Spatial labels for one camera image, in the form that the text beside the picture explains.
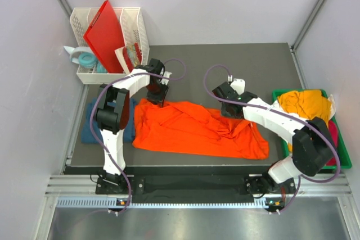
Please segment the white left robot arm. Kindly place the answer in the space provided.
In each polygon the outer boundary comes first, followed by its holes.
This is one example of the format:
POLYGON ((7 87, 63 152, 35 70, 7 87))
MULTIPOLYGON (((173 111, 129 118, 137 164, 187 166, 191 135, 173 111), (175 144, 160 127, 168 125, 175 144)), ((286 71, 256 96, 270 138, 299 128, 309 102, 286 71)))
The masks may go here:
POLYGON ((170 76, 164 64, 153 58, 149 64, 135 67, 129 75, 101 85, 91 119, 100 129, 105 154, 104 175, 110 177, 108 186, 115 193, 124 192, 128 185, 126 177, 122 176, 125 169, 123 133, 130 121, 131 97, 146 88, 147 100, 162 106, 170 76))

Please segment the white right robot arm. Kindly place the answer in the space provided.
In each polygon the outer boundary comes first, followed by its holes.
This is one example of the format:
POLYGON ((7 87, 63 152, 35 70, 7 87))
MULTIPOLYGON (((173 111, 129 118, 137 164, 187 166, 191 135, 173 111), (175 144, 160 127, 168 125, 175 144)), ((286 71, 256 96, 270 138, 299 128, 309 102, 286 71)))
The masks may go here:
POLYGON ((266 191, 277 192, 297 176, 315 176, 337 157, 335 143, 324 120, 312 120, 282 112, 257 95, 244 90, 242 80, 224 82, 212 91, 221 102, 224 117, 254 122, 292 145, 292 154, 275 162, 261 177, 266 191))

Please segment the orange t shirt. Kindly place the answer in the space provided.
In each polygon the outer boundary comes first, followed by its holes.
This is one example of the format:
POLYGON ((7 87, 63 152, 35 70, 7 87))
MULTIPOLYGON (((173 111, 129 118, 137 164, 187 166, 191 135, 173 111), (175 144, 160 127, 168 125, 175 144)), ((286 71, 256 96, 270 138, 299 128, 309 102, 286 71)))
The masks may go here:
POLYGON ((134 109, 134 128, 133 146, 143 150, 248 160, 269 155, 256 123, 188 101, 158 106, 142 99, 134 109))

